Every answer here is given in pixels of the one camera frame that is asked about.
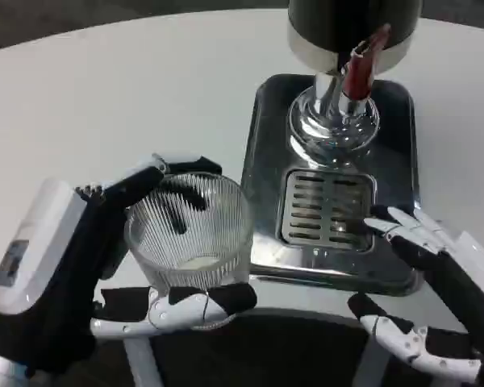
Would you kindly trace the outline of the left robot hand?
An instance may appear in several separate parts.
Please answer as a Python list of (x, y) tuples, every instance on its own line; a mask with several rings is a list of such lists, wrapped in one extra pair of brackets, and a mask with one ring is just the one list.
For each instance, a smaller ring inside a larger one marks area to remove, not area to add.
[(108, 185), (47, 179), (0, 262), (0, 386), (41, 386), (101, 339), (210, 329), (255, 307), (252, 211), (203, 156)]

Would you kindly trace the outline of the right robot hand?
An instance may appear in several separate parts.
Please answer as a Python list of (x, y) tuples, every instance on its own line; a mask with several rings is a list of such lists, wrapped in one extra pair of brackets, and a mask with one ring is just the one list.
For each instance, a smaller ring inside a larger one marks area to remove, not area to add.
[(420, 208), (406, 212), (373, 206), (367, 217), (348, 220), (347, 228), (386, 241), (398, 258), (423, 275), (466, 329), (458, 333), (418, 326), (388, 313), (367, 294), (355, 293), (348, 307), (370, 338), (416, 371), (484, 386), (484, 247), (466, 231), (453, 238)]

